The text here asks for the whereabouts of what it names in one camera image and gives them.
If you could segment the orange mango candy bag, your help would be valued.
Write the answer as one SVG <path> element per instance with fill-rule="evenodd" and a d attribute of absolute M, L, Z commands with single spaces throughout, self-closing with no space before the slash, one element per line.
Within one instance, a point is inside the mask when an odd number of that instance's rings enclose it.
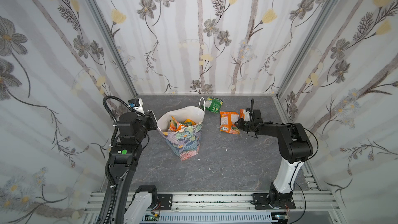
<path fill-rule="evenodd" d="M 177 131 L 180 131 L 181 129 L 184 129 L 186 127 L 190 127 L 193 125 L 196 125 L 196 123 L 189 118 L 187 118 L 183 122 L 180 122 L 174 116 L 172 116 L 172 119 L 170 120 L 168 132 L 177 132 Z"/>
<path fill-rule="evenodd" d="M 220 112 L 220 131 L 229 134 L 240 134 L 235 123 L 239 120 L 239 114 L 235 112 Z"/>

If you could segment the floral white paper bag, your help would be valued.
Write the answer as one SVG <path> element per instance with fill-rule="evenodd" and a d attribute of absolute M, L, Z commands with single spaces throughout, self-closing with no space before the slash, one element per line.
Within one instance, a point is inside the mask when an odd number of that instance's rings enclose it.
<path fill-rule="evenodd" d="M 159 134 L 181 161 L 187 160 L 199 153 L 205 117 L 204 103 L 205 100 L 202 97 L 197 106 L 187 106 L 170 111 L 157 119 L 157 130 Z M 172 116 L 180 122 L 189 118 L 193 120 L 196 125 L 186 127 L 177 132 L 168 132 Z"/>

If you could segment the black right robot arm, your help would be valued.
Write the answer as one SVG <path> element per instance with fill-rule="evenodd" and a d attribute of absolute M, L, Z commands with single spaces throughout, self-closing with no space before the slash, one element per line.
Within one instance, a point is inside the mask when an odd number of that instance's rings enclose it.
<path fill-rule="evenodd" d="M 300 123 L 264 122 L 261 111 L 254 109 L 254 102 L 252 99 L 235 125 L 255 139 L 259 136 L 277 138 L 282 161 L 268 193 L 253 194 L 252 202 L 255 209 L 295 209 L 293 185 L 299 169 L 312 157 L 313 146 Z"/>

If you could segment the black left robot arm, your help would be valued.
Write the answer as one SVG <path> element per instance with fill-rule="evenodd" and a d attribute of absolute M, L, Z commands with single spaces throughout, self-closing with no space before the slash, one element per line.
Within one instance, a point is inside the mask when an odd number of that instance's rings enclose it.
<path fill-rule="evenodd" d="M 131 202 L 127 201 L 138 161 L 145 149 L 148 132 L 156 130 L 157 121 L 152 112 L 137 111 L 133 102 L 108 95 L 103 106 L 114 121 L 111 151 L 105 165 L 108 186 L 97 219 L 99 224 L 139 224 L 148 210 L 160 207 L 154 185 L 140 186 Z"/>

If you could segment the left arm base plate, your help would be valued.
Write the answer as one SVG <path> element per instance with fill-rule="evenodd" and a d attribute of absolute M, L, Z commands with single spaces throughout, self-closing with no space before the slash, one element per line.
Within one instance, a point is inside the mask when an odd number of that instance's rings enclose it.
<path fill-rule="evenodd" d="M 170 211 L 173 204 L 172 194 L 158 194 L 158 206 L 156 210 L 158 211 Z"/>

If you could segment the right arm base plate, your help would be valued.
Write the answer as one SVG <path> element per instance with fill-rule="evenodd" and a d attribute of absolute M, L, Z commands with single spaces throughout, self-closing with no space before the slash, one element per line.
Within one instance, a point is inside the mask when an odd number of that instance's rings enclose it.
<path fill-rule="evenodd" d="M 270 192 L 269 194 L 253 194 L 252 204 L 256 210 L 274 209 L 274 210 L 288 210 L 296 209 L 293 192 L 288 194 L 279 194 Z"/>

